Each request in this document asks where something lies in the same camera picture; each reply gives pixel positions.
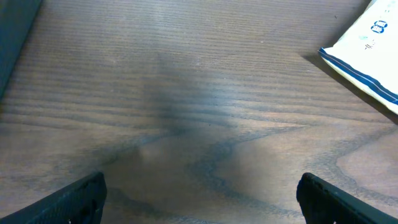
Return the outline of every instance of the black object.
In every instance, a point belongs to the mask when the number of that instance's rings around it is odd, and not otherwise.
[[[0,219],[0,224],[99,224],[105,198],[104,175],[97,172]]]
[[[298,183],[297,201],[307,224],[398,224],[398,219],[311,173]]]
[[[0,0],[0,97],[41,0]]]

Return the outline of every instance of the white package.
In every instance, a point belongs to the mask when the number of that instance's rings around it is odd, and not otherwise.
[[[328,65],[398,114],[398,0],[373,0],[330,48]]]

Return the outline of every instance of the dark wood desk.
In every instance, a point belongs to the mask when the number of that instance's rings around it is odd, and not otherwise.
[[[361,4],[44,0],[1,103],[0,217],[94,170],[103,223],[304,223],[304,172],[398,217],[397,116],[316,53]]]

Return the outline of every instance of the wooden table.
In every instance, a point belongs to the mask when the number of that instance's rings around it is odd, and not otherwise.
[[[398,217],[397,116],[317,56],[361,0],[44,0],[0,112],[0,217],[102,170],[103,223],[304,223],[304,172]]]

